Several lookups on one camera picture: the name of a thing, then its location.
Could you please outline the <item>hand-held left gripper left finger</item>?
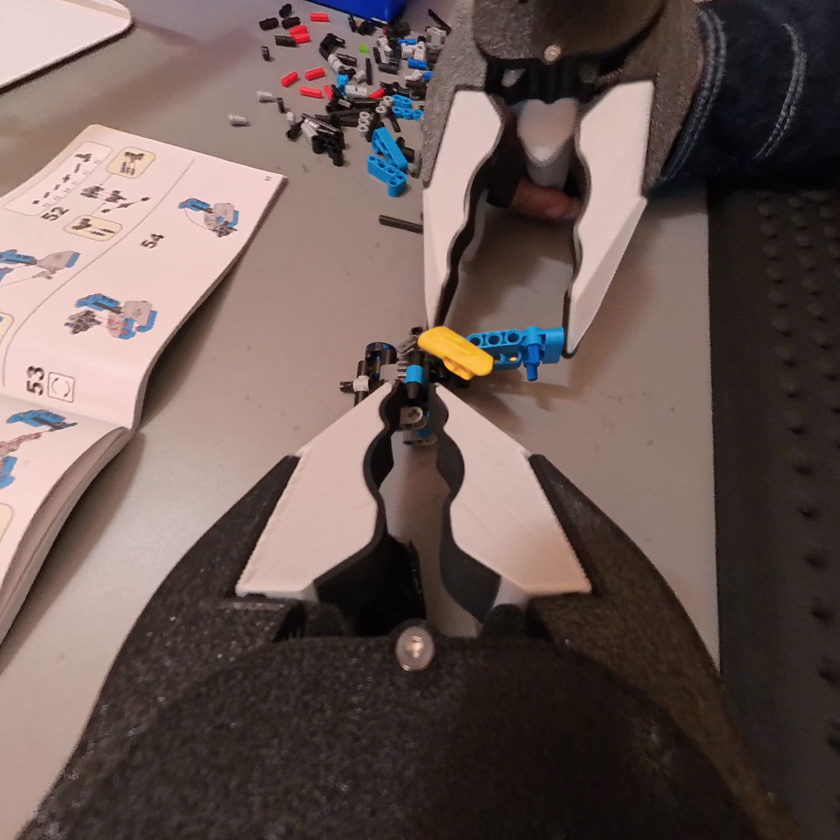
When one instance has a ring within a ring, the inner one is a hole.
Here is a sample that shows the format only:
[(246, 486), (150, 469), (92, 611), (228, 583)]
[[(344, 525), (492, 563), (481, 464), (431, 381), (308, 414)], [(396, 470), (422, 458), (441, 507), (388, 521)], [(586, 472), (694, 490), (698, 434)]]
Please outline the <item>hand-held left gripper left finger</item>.
[(383, 572), (380, 488), (393, 467), (395, 384), (380, 386), (301, 447), (248, 558), (237, 596), (354, 607)]

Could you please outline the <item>building instruction booklet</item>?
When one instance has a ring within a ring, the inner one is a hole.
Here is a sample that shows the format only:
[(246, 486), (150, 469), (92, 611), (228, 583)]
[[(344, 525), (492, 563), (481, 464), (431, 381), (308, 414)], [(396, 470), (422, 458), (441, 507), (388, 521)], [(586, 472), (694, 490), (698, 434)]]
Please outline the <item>building instruction booklet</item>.
[(1, 639), (286, 177), (93, 124), (2, 196)]

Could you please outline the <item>white stand base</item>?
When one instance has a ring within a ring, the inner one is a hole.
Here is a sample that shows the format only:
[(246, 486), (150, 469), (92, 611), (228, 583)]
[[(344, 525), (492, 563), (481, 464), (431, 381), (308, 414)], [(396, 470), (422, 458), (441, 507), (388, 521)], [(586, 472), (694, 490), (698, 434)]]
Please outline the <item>white stand base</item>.
[(1, 89), (125, 34), (130, 10), (116, 1), (2, 1)]

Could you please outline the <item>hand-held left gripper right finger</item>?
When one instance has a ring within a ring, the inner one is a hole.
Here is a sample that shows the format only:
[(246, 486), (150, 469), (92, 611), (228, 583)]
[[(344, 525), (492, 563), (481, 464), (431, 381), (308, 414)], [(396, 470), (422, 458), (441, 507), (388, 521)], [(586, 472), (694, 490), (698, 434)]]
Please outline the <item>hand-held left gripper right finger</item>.
[(455, 602), (488, 617), (499, 605), (591, 594), (529, 451), (441, 386), (434, 429), (437, 472), (448, 489), (440, 571)]

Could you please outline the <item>grey desk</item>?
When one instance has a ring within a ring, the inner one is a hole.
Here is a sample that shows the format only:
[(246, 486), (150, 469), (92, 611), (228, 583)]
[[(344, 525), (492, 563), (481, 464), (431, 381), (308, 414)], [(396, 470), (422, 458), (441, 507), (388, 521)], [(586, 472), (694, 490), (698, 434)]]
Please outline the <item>grey desk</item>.
[[(237, 268), (154, 369), (140, 432), (67, 520), (2, 645), (2, 838), (71, 755), (123, 639), (183, 554), (344, 414), (364, 346), (425, 321), (419, 192), (383, 194), (258, 104), (315, 48), (260, 55), (282, 2), (126, 2), (123, 38), (2, 95), (2, 193), (91, 123), (284, 174)], [(657, 564), (718, 659), (702, 191), (648, 205), (572, 361), (465, 399), (546, 455)]]

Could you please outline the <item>yellow blue brick assembly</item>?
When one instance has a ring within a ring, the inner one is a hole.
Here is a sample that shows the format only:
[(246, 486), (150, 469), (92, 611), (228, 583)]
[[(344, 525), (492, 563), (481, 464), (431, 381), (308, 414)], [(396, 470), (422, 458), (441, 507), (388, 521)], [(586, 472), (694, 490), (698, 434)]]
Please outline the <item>yellow blue brick assembly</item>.
[(523, 369), (528, 381), (535, 382), (541, 365), (557, 364), (563, 356), (565, 331), (528, 327), (464, 337), (440, 326), (421, 332), (417, 345), (465, 381), (496, 371)]

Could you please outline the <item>black blue brick assembly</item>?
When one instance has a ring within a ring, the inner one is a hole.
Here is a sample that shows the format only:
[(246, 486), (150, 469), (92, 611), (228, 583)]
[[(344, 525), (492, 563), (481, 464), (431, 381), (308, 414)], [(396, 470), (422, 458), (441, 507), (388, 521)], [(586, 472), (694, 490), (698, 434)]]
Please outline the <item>black blue brick assembly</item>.
[(357, 406), (384, 382), (396, 379), (403, 383), (405, 398), (400, 408), (399, 428), (408, 447), (436, 443), (429, 414), (433, 364), (431, 356), (419, 347), (423, 331), (421, 327), (411, 328), (408, 338), (398, 345), (367, 344), (356, 376), (339, 384), (341, 392), (351, 394), (353, 405)]

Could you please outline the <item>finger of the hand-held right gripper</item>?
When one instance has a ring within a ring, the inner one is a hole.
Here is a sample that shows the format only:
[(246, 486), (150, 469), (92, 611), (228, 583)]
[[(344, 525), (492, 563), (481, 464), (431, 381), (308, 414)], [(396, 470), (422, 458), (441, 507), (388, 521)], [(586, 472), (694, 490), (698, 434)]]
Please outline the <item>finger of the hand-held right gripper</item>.
[(510, 150), (506, 120), (485, 91), (453, 96), (432, 173), (423, 187), (423, 277), (429, 327), (445, 323), (461, 265), (476, 239), (481, 196), (499, 179)]
[(655, 84), (612, 87), (584, 111), (574, 150), (584, 174), (565, 294), (563, 355), (571, 358), (599, 311), (647, 204), (644, 171)]

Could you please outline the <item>blue plastic bin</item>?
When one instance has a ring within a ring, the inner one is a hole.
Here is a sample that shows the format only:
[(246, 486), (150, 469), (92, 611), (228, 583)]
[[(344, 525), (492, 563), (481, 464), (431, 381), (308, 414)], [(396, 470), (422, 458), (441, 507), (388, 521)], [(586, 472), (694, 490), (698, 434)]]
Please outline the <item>blue plastic bin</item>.
[(402, 13), (409, 1), (314, 1), (314, 3), (357, 18), (387, 23)]

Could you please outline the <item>pile of loose brick parts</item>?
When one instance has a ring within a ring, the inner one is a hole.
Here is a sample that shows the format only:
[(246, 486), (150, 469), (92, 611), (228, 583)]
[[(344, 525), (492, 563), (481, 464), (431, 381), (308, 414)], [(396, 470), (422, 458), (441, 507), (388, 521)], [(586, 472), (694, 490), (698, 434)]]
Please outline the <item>pile of loose brick parts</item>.
[(314, 2), (275, 2), (257, 20), (261, 59), (277, 70), (257, 101), (288, 120), (289, 141), (337, 167), (360, 141), (368, 174), (389, 196), (419, 176), (421, 153), (408, 143), (453, 27), (429, 7), (412, 22), (405, 10), (384, 23)]

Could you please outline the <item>person's right hand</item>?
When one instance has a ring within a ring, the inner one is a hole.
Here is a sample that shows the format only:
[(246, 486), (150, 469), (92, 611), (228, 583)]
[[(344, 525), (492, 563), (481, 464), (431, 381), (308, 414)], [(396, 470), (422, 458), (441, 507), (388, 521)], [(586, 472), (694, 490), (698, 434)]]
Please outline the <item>person's right hand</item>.
[(547, 223), (573, 222), (580, 215), (581, 201), (552, 186), (538, 185), (524, 177), (511, 200), (515, 213)]

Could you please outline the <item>person's right forearm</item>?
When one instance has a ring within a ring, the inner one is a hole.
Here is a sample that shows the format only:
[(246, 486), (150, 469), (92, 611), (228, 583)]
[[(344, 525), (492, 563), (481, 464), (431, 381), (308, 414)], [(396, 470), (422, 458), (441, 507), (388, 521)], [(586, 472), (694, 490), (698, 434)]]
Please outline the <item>person's right forearm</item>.
[(700, 77), (658, 192), (838, 181), (839, 2), (698, 4)]

